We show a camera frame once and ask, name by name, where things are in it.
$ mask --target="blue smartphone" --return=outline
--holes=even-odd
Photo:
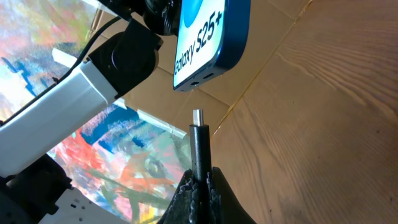
[[[183,0],[174,90],[187,91],[233,68],[249,32],[250,0]]]

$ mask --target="abstract painting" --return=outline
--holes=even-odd
[[[68,70],[54,61],[52,51],[77,57],[89,39],[96,8],[81,0],[6,0],[0,2],[0,11],[4,121]],[[159,219],[190,168],[188,136],[177,136],[116,105],[48,155],[86,197],[130,223]]]

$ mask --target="cardboard surface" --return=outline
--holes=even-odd
[[[178,114],[175,115],[173,125],[189,131],[189,125],[192,124],[192,111],[194,109],[203,109],[205,124],[210,128],[213,134],[228,111],[229,106],[220,100],[210,96],[199,89],[191,90],[185,104],[181,107]]]
[[[200,89],[232,106],[283,40],[294,20],[264,0],[251,1],[249,37],[239,63]]]
[[[276,8],[292,19],[298,18],[303,9],[312,0],[268,0]]]
[[[143,110],[172,125],[189,93],[173,90],[173,77],[161,68],[123,96],[126,106]]]

